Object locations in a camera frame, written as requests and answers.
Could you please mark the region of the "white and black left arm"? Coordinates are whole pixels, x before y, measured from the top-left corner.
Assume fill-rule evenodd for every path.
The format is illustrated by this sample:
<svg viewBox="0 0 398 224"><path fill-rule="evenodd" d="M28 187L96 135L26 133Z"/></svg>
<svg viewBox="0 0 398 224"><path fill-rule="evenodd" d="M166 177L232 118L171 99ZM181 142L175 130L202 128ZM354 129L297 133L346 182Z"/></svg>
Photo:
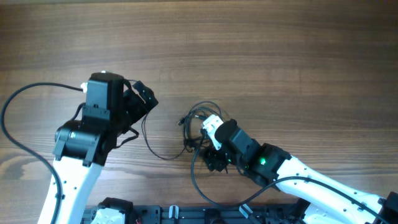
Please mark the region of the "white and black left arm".
<svg viewBox="0 0 398 224"><path fill-rule="evenodd" d="M154 92L140 81L130 84L109 72L91 75L82 118L55 133L53 168L60 184L51 179L39 223L80 223L109 152L119 147L117 138L157 104Z"/></svg>

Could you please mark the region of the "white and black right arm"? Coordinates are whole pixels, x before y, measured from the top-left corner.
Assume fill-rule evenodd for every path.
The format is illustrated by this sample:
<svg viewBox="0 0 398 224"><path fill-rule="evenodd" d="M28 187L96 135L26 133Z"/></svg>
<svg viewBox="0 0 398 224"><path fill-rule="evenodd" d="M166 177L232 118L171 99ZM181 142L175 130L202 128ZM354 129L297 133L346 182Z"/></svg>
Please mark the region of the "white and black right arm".
<svg viewBox="0 0 398 224"><path fill-rule="evenodd" d="M211 143L203 153L209 170L229 165L263 189L298 197L289 219L304 223L397 223L397 193L386 198L339 183L287 151L259 144L233 119L211 115L201 125Z"/></svg>

